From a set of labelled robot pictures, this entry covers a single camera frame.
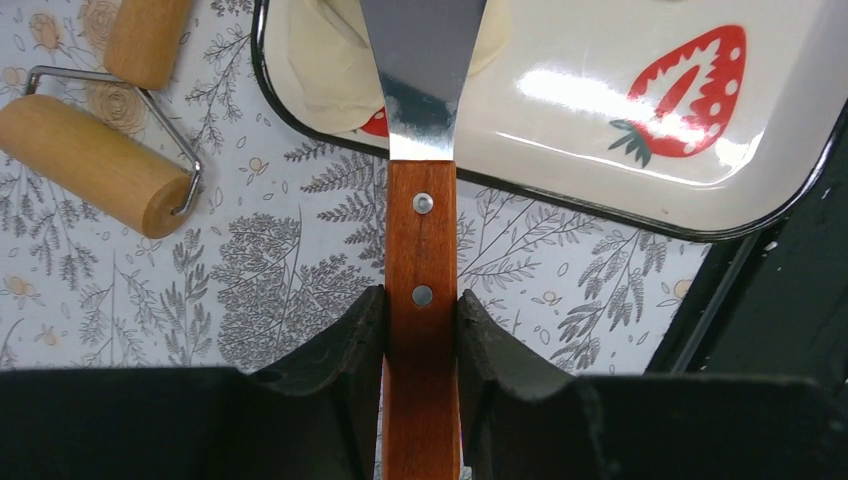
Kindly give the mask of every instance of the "green strawberry stem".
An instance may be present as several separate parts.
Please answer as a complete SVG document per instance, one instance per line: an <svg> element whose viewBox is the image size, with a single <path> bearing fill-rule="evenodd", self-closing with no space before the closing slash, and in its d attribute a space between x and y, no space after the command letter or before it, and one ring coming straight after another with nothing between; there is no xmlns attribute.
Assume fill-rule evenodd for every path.
<svg viewBox="0 0 848 480"><path fill-rule="evenodd" d="M627 132L627 135L616 140L615 143L609 146L608 150L615 150L622 145L627 145L624 148L625 155L630 155L635 151L636 161L642 162L642 168L647 167L648 162L651 161L652 152L645 138L636 130L636 127L627 120L613 120L610 122L610 125L619 130L624 130Z"/></svg>

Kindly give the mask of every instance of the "tray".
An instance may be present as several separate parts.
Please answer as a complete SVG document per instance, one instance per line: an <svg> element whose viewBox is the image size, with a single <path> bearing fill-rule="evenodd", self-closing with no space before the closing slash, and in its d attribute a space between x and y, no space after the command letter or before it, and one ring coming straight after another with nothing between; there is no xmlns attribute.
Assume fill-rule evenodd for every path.
<svg viewBox="0 0 848 480"><path fill-rule="evenodd" d="M266 98L307 135L385 155L379 112L341 134L304 121L286 55L265 55L285 51L289 5L255 9ZM785 215L818 178L848 98L844 0L522 0L511 21L463 93L457 167L679 238L735 238Z"/></svg>

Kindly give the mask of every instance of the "small wooden roller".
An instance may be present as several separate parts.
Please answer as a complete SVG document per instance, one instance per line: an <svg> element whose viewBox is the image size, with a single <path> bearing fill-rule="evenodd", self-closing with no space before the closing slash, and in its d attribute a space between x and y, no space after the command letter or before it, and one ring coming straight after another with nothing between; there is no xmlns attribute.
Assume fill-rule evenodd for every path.
<svg viewBox="0 0 848 480"><path fill-rule="evenodd" d="M176 165L46 95L0 110L0 150L149 238L185 222L173 215L191 178Z"/></svg>
<svg viewBox="0 0 848 480"><path fill-rule="evenodd" d="M192 0L123 0L103 66L147 90L168 85Z"/></svg>

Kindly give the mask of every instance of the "floral tablecloth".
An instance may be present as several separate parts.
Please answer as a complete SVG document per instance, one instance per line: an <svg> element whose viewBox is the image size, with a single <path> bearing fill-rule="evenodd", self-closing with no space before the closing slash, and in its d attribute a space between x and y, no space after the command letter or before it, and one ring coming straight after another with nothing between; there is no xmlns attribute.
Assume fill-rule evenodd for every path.
<svg viewBox="0 0 848 480"><path fill-rule="evenodd" d="M0 105L37 64L103 71L118 4L0 3ZM155 94L208 166L177 233L141 237L0 161L0 367L252 371L382 281L386 161L305 138L274 114L250 66L252 8L196 1L171 85ZM50 80L41 91L179 158L124 87ZM642 372L708 248L467 182L458 203L460 290L578 374Z"/></svg>

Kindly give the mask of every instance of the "spatula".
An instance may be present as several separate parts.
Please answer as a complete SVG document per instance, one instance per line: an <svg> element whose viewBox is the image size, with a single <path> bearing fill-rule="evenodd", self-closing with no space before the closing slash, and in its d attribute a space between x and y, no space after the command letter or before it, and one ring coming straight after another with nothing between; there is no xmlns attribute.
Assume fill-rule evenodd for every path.
<svg viewBox="0 0 848 480"><path fill-rule="evenodd" d="M360 0L389 124L383 476L456 480L454 126L486 0Z"/></svg>

